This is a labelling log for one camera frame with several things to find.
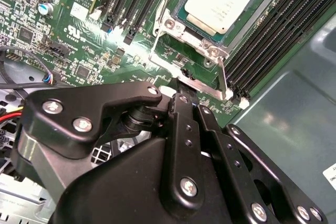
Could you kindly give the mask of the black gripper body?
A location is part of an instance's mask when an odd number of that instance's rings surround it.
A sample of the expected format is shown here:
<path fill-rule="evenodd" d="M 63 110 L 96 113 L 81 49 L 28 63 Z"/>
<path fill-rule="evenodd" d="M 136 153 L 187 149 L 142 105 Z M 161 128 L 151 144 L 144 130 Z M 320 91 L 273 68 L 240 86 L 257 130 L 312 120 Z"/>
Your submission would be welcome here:
<path fill-rule="evenodd" d="M 160 201 L 166 140 L 148 140 L 78 177 L 64 191 L 50 223 L 231 223 L 209 157 L 201 156 L 205 201 L 179 220 Z"/>

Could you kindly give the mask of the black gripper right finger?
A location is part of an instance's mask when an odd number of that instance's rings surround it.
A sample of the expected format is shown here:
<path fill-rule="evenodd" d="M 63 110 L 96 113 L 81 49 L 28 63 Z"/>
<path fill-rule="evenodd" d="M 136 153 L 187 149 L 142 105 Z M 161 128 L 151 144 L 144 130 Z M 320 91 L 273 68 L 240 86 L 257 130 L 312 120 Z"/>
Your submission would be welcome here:
<path fill-rule="evenodd" d="M 328 223 L 326 215 L 238 126 L 196 117 L 232 223 Z"/>

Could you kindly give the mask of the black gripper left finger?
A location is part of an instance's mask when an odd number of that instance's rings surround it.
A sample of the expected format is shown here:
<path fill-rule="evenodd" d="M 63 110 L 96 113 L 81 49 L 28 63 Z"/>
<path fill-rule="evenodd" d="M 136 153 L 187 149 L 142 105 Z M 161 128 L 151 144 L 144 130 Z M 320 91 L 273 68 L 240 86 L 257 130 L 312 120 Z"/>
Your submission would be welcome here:
<path fill-rule="evenodd" d="M 78 177 L 148 140 L 166 140 L 160 201 L 199 210 L 205 201 L 196 94 L 148 82 L 38 90 L 24 105 L 16 136 L 21 174 L 37 180 L 56 206 Z"/>

